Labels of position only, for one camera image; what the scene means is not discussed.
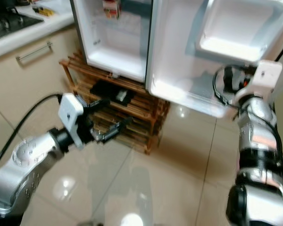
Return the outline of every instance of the small box in refrigerator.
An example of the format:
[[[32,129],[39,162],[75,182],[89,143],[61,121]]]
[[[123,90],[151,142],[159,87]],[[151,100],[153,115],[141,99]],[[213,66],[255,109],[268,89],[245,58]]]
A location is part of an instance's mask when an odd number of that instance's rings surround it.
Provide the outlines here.
[[[107,18],[119,19],[121,14],[120,0],[103,0],[103,7]]]

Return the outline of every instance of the glossy floor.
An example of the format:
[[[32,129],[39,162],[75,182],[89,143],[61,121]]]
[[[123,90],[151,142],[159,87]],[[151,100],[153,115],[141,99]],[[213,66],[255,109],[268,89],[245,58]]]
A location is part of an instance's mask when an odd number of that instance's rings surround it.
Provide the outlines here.
[[[238,137],[234,123],[173,106],[150,156],[115,141],[73,148],[41,181],[22,225],[226,226]]]

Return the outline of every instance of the gas stove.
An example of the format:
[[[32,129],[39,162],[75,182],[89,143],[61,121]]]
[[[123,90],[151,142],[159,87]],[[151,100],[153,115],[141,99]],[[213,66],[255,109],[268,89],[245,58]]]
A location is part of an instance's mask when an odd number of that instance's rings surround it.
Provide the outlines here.
[[[42,19],[18,13],[16,8],[0,11],[0,38],[41,22]]]

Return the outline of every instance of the refrigerator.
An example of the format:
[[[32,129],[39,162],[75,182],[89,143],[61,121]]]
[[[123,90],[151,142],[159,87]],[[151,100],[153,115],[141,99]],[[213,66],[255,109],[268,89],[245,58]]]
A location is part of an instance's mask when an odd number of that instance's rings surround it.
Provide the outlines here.
[[[153,96],[216,118],[216,70],[283,55],[283,0],[121,0],[108,18],[103,0],[71,0],[87,64],[142,82]],[[234,72],[239,83],[241,74]],[[275,93],[283,85],[283,73]],[[223,79],[217,88],[223,90]],[[228,99],[233,94],[224,93]]]

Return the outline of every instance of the drawer handle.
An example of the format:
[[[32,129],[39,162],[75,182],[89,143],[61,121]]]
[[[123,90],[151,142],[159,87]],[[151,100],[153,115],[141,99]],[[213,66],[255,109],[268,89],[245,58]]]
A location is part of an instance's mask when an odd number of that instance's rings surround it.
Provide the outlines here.
[[[43,50],[43,49],[45,49],[45,48],[49,48],[49,49],[52,51],[52,48],[51,48],[52,45],[53,45],[52,42],[48,41],[45,46],[43,46],[43,47],[41,47],[41,48],[39,48],[39,49],[36,49],[36,50],[32,51],[31,53],[28,53],[28,54],[26,54],[26,55],[24,55],[24,56],[17,56],[17,57],[16,57],[16,60],[17,60],[18,63],[20,64],[23,59],[28,58],[28,57],[30,57],[31,55],[34,55],[35,53],[37,53],[37,52],[39,52],[39,51],[41,51],[41,50]]]

